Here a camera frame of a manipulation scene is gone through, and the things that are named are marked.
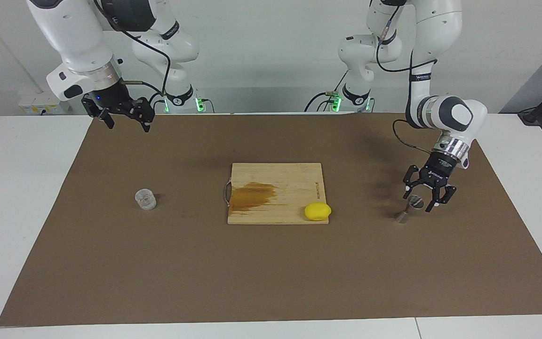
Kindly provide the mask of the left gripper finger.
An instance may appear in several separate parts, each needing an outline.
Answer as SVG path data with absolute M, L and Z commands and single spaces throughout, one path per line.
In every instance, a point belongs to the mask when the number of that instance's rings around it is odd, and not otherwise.
M 430 213 L 434 207 L 437 207 L 441 204 L 447 204 L 456 193 L 456 191 L 457 187 L 453 185 L 433 187 L 431 189 L 431 202 L 428 204 L 424 211 Z
M 417 165 L 410 165 L 405 172 L 403 183 L 405 184 L 405 193 L 403 198 L 408 198 L 416 186 L 424 184 L 424 168 Z

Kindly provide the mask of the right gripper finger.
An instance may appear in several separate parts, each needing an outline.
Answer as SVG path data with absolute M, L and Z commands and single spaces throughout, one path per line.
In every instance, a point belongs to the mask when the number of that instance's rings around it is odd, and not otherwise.
M 91 96 L 83 96 L 81 103 L 88 116 L 102 121 L 108 129 L 113 129 L 115 123 L 108 109 L 99 107 Z
M 155 118 L 155 110 L 153 110 L 148 99 L 145 97 L 132 99 L 129 106 L 127 116 L 137 121 L 145 133 L 149 133 L 153 118 Z

